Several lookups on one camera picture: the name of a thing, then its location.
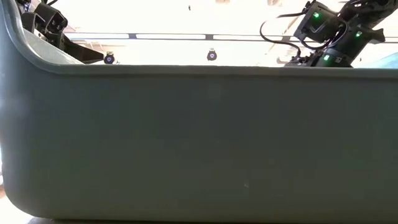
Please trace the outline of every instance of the ceiling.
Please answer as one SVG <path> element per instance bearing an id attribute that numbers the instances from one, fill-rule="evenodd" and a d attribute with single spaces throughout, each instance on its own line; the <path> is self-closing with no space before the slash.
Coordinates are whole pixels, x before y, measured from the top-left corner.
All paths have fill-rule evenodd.
<path id="1" fill-rule="evenodd" d="M 307 0 L 274 0 L 272 6 L 269 5 L 269 1 L 59 0 L 53 7 L 59 9 L 69 20 L 72 28 L 69 32 L 76 32 L 73 36 L 80 37 L 71 38 L 72 40 L 102 52 L 115 52 L 116 58 L 120 58 L 121 63 L 279 66 L 276 62 L 278 57 L 288 60 L 295 52 L 289 47 L 268 42 L 157 40 L 157 38 L 129 40 L 113 38 L 111 35 L 228 34 L 238 35 L 235 38 L 244 40 L 248 38 L 259 40 L 259 27 L 263 21 L 269 21 L 263 29 L 266 35 L 292 35 L 301 18 L 272 18 L 279 14 L 300 12 Z M 338 0 L 318 1 L 336 11 L 343 6 Z M 398 13 L 375 28 L 385 28 L 386 37 L 398 37 L 398 30 L 395 29 L 396 21 Z M 103 38 L 103 34 L 108 34 L 107 38 Z M 216 49 L 219 55 L 214 62 L 206 60 L 205 55 L 209 48 Z M 398 44 L 369 45 L 361 56 L 375 60 L 396 50 Z"/>

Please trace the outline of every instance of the camera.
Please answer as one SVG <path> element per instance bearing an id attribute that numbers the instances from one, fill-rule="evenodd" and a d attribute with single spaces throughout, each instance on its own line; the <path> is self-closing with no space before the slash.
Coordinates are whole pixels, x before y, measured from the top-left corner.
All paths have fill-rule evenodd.
<path id="1" fill-rule="evenodd" d="M 114 55 L 113 52 L 107 52 L 104 58 L 104 63 L 107 65 L 111 65 L 114 63 Z"/>
<path id="2" fill-rule="evenodd" d="M 207 60 L 216 60 L 217 59 L 217 53 L 214 49 L 210 49 L 209 52 L 207 53 Z"/>

